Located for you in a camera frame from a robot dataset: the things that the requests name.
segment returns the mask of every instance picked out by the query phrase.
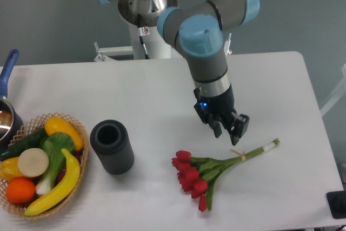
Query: wicker basket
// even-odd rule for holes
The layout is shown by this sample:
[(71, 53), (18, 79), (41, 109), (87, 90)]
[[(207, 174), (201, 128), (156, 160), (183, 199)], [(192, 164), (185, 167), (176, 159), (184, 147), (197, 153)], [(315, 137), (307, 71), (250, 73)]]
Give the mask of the wicker basket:
[(35, 132), (39, 128), (42, 128), (44, 126), (44, 123), (46, 122), (46, 120), (49, 119), (50, 117), (53, 117), (53, 116), (61, 117), (65, 120), (67, 120), (68, 122), (70, 122), (73, 125), (73, 127), (80, 133), (80, 135), (83, 139), (84, 149), (83, 149), (83, 155), (82, 155), (82, 159), (81, 159), (81, 175), (80, 175), (79, 180), (78, 180), (76, 186), (74, 187), (74, 189), (60, 204), (58, 204), (56, 207), (53, 207), (52, 209), (47, 210), (47, 211), (45, 211), (39, 215), (30, 216), (30, 217), (24, 215), (24, 212), (25, 212), (24, 206), (13, 205), (7, 201), (7, 198), (5, 196), (5, 191), (6, 191), (6, 187), (8, 185), (8, 181), (0, 178), (0, 204), (10, 214), (16, 215), (16, 216), (21, 217), (23, 219), (31, 219), (31, 220), (40, 219), (40, 218), (43, 218), (46, 216), (50, 216), (50, 215), (54, 214), (55, 212), (57, 212), (58, 210), (60, 210), (61, 208), (63, 208), (75, 196), (78, 188), (81, 185), (81, 181), (82, 181), (83, 176), (84, 176), (84, 171), (85, 171), (85, 167), (87, 165), (88, 154), (89, 154), (89, 137), (87, 135), (87, 132), (85, 131), (85, 128), (82, 126), (82, 124), (70, 115), (55, 113), (55, 114), (38, 116), (36, 119), (32, 119), (30, 122), (26, 123), (26, 125), (21, 127), (21, 129), (17, 132), (17, 135), (13, 137), (13, 140), (11, 141), (10, 145), (16, 143), (19, 139), (29, 135), (30, 133)]

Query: saucepan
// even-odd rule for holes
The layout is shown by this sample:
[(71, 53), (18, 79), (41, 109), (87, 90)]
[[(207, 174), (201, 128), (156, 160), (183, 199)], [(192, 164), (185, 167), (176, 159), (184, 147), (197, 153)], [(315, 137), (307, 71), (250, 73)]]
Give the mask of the saucepan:
[(6, 150), (13, 136), (23, 125), (22, 119), (15, 112), (11, 103), (6, 100), (8, 81), (18, 55), (18, 50), (10, 51), (0, 74), (0, 154)]

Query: cucumber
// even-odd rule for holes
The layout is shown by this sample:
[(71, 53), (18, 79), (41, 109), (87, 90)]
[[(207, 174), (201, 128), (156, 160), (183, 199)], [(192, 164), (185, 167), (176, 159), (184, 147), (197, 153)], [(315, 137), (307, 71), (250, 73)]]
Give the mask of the cucumber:
[(9, 158), (18, 157), (22, 152), (30, 148), (37, 148), (39, 142), (42, 138), (46, 137), (47, 133), (45, 132), (44, 127), (40, 130), (37, 130), (30, 135), (20, 139), (17, 143), (9, 146), (6, 151), (0, 156), (0, 162), (7, 160)]

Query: black cable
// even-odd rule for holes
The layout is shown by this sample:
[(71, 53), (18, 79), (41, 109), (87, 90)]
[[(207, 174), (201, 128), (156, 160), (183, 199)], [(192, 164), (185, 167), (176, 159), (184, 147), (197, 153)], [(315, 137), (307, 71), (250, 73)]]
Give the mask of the black cable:
[(346, 225), (340, 226), (337, 230), (335, 231), (341, 231), (344, 227), (346, 227)]
[[(141, 18), (142, 18), (142, 16), (141, 16), (140, 14), (138, 14), (138, 15), (137, 15), (137, 27), (138, 27), (138, 28), (140, 28), (139, 23), (140, 23), (140, 21), (141, 21)], [(147, 48), (146, 48), (146, 46), (145, 46), (145, 44), (144, 44), (143, 36), (139, 36), (139, 41), (141, 42), (141, 45), (142, 45), (142, 47), (143, 47), (145, 59), (146, 59), (146, 60), (149, 60), (150, 58), (149, 58), (149, 54), (148, 54)]]

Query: cylinder opening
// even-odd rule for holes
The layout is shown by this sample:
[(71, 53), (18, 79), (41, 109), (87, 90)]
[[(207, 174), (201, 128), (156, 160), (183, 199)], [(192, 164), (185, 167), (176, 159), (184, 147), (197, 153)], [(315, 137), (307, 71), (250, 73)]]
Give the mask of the cylinder opening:
[(97, 134), (97, 139), (101, 144), (107, 145), (116, 142), (120, 138), (119, 129), (116, 126), (103, 126)]

